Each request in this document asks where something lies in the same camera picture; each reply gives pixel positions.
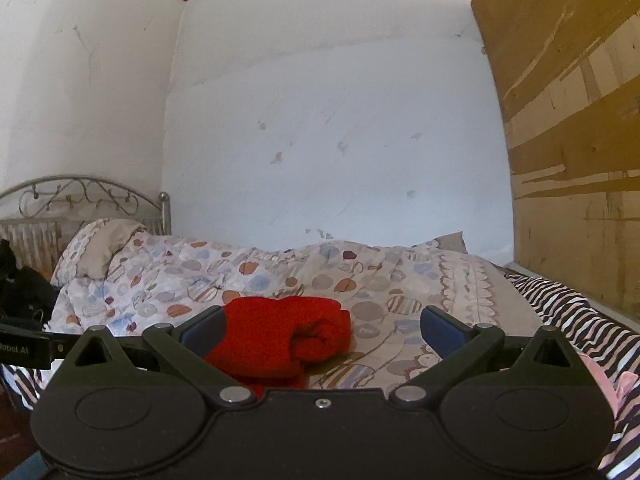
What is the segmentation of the red knitted sweater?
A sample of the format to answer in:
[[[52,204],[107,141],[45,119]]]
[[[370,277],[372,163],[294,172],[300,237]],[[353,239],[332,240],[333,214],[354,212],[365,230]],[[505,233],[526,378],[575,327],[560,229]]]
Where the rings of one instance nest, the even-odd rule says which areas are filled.
[[[307,370],[348,352],[352,320],[333,299],[241,297],[224,306],[226,333],[205,361],[261,398],[305,389]]]

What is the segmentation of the black bag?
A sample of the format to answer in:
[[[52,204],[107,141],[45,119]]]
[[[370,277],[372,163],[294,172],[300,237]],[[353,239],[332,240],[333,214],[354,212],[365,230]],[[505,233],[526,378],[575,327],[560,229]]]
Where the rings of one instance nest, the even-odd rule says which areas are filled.
[[[50,321],[58,290],[30,266],[17,265],[10,242],[1,240],[1,322],[42,330]]]

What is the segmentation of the dotted patterned duvet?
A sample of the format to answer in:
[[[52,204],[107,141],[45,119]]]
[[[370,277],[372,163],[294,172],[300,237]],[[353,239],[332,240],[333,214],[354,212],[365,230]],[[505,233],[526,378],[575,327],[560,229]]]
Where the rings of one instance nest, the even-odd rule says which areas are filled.
[[[76,276],[78,233],[51,278],[58,290],[52,332],[79,334],[101,324],[116,336],[138,336],[155,323],[178,325],[240,297],[329,298],[349,312],[352,343],[311,376],[315,389],[390,390],[435,365],[419,325],[428,306],[511,336],[533,335],[540,326],[491,262],[440,240],[413,247],[330,240],[266,252],[144,230],[115,255],[104,280],[92,280]]]

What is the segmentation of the metal bed headboard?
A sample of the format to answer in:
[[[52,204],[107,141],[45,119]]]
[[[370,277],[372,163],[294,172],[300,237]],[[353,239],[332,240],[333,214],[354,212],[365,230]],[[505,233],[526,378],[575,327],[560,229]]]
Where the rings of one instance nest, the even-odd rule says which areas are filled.
[[[136,220],[156,235],[171,233],[171,203],[129,185],[88,174],[55,174],[1,192],[1,237],[19,266],[50,276],[68,242],[99,218]]]

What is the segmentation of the black white striped sheet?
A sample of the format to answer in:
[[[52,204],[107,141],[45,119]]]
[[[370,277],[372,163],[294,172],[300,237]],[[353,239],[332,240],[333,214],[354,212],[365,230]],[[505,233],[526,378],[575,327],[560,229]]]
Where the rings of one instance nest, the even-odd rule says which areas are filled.
[[[578,353],[589,356],[616,382],[623,372],[639,375],[639,333],[595,309],[579,292],[559,283],[507,270],[506,279],[546,325],[561,330]],[[639,417],[616,422],[600,471],[608,479],[639,477]]]

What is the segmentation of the beige pillow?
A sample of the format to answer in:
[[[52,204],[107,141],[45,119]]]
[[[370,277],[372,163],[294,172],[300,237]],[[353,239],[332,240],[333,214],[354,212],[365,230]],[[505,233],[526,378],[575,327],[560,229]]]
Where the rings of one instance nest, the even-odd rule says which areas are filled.
[[[79,233],[82,243],[76,266],[78,278],[104,280],[115,255],[131,237],[145,230],[136,220],[104,218],[91,222]]]

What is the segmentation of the pink cloth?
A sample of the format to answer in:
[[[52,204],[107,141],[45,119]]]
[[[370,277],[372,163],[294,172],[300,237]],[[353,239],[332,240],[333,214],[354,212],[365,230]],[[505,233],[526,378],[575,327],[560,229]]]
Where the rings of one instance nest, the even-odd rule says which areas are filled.
[[[589,356],[580,358],[608,401],[616,422],[631,422],[639,417],[639,375],[623,372],[616,382],[608,378],[605,370]]]

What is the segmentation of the brown wooden wardrobe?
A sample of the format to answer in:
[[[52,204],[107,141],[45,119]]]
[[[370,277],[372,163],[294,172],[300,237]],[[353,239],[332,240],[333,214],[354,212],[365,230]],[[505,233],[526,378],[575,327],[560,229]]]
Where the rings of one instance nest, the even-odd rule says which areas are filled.
[[[515,260],[639,314],[639,0],[472,0],[508,148]]]

